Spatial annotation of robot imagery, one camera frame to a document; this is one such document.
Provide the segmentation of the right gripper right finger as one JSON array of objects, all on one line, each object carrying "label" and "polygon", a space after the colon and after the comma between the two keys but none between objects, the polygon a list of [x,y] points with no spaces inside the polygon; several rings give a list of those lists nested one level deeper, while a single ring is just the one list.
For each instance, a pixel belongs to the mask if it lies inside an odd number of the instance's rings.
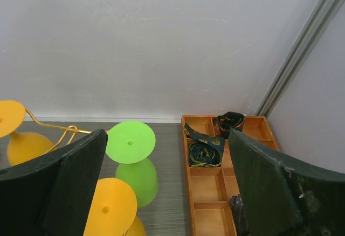
[{"label": "right gripper right finger", "polygon": [[232,129],[230,156],[250,235],[344,235],[344,174]]}]

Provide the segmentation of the orange goblet back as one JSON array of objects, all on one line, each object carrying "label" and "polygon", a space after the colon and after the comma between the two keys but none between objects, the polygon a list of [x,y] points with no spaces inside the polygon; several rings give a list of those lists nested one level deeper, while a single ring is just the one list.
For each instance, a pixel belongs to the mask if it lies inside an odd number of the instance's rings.
[{"label": "orange goblet back", "polygon": [[117,178],[98,180],[84,235],[146,235],[133,189]]}]

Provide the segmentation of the orange goblet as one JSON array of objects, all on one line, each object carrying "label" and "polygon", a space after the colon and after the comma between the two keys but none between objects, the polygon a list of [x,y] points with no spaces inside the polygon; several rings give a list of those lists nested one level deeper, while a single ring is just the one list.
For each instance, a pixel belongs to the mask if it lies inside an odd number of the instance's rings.
[{"label": "orange goblet", "polygon": [[98,180],[84,235],[146,235],[133,189],[117,178]]},{"label": "orange goblet", "polygon": [[39,133],[16,131],[25,116],[26,109],[20,102],[1,101],[1,137],[10,136],[6,154],[11,166],[37,158],[53,147],[53,143]]}]

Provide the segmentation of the green goblet back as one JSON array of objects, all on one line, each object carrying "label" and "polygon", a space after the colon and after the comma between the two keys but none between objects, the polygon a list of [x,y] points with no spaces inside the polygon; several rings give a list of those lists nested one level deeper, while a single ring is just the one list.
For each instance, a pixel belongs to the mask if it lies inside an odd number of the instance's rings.
[{"label": "green goblet back", "polygon": [[148,158],[156,137],[153,130],[140,121],[121,122],[108,133],[106,154],[118,163],[115,177],[134,190],[138,207],[150,204],[158,192],[158,176]]}]

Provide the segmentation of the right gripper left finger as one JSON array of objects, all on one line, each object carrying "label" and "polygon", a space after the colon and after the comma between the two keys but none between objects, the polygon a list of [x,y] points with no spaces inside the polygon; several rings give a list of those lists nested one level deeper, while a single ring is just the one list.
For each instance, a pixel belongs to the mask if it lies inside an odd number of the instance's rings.
[{"label": "right gripper left finger", "polygon": [[83,235],[105,155],[103,129],[1,170],[1,235]]}]

